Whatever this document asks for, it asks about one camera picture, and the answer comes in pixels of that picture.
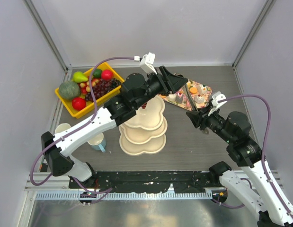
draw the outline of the pear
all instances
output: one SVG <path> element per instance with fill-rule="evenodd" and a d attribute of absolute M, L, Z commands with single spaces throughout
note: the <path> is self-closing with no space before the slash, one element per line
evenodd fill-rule
<path fill-rule="evenodd" d="M 72 79 L 77 84 L 88 81 L 88 78 L 83 74 L 83 72 L 80 71 L 75 72 Z"/>

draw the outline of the orange tray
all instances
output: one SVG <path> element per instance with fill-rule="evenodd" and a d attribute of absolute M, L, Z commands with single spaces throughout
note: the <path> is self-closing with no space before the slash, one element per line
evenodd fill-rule
<path fill-rule="evenodd" d="M 115 70 L 113 70 L 112 67 L 110 67 L 109 64 L 107 64 L 106 62 L 102 63 L 101 65 L 99 65 L 98 69 L 101 70 L 111 70 L 114 74 L 114 78 L 116 78 L 117 80 L 119 80 L 121 83 L 124 82 L 124 79 L 122 77 L 119 76 L 118 73 L 116 73 Z M 89 76 L 90 73 L 92 72 L 93 69 L 90 69 L 86 72 L 84 72 L 84 75 Z M 121 86 L 116 87 L 114 90 L 108 92 L 107 94 L 105 94 L 104 96 L 102 96 L 101 98 L 97 99 L 97 105 L 101 105 L 103 103 L 105 103 L 107 100 L 111 99 L 112 97 L 114 97 L 115 95 L 120 93 L 120 88 Z M 56 88 L 55 90 L 56 95 L 59 97 L 59 99 L 61 100 L 61 102 L 63 103 L 63 105 L 65 106 L 65 108 L 68 110 L 68 112 L 70 113 L 70 115 L 72 117 L 75 117 L 77 119 L 81 118 L 82 116 L 86 115 L 88 112 L 90 112 L 91 110 L 93 110 L 95 108 L 94 103 L 88 101 L 86 102 L 86 107 L 82 110 L 75 110 L 72 105 L 71 105 L 71 101 L 65 100 L 63 99 L 60 94 L 59 94 L 59 88 Z"/>

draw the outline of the blue mug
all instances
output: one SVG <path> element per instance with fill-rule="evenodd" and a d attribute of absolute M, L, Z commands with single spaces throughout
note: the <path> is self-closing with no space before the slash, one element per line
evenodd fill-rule
<path fill-rule="evenodd" d="M 104 138 L 103 133 L 100 133 L 94 138 L 90 139 L 88 143 L 94 150 L 101 150 L 103 153 L 105 152 L 105 146 L 107 145 L 107 141 Z"/>

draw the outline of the scalloped plate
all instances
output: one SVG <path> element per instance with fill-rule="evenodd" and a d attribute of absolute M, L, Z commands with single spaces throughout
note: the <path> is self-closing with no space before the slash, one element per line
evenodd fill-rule
<path fill-rule="evenodd" d="M 155 96 L 148 101 L 145 109 L 139 108 L 137 115 L 124 122 L 129 128 L 142 128 L 147 131 L 157 130 L 163 123 L 164 101 L 161 97 Z"/>
<path fill-rule="evenodd" d="M 154 131 L 146 131 L 142 128 L 137 128 L 137 129 L 128 128 L 124 126 L 123 124 L 119 126 L 119 130 L 120 132 L 121 130 L 123 130 L 124 135 L 128 141 L 130 141 L 133 144 L 141 145 L 141 144 L 147 143 L 153 138 L 162 136 L 167 130 L 167 121 L 165 117 L 163 117 L 162 125 L 157 130 L 154 130 Z"/>
<path fill-rule="evenodd" d="M 143 153 L 145 154 L 156 154 L 161 151 L 166 144 L 166 136 L 162 135 L 158 138 L 153 138 L 149 142 L 142 145 L 132 144 L 125 136 L 123 129 L 121 128 L 121 136 L 119 139 L 121 149 L 128 155 L 137 156 Z"/>

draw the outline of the mug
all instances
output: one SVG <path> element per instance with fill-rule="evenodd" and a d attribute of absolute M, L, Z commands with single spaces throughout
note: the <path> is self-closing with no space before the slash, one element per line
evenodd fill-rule
<path fill-rule="evenodd" d="M 107 141 L 105 140 L 103 133 L 90 139 L 88 143 L 94 150 L 101 150 L 103 153 L 105 152 L 104 148 L 107 145 Z"/>
<path fill-rule="evenodd" d="M 71 125 L 68 123 L 59 124 L 55 130 L 55 134 L 63 132 L 63 131 L 68 130 L 70 128 L 71 128 Z"/>

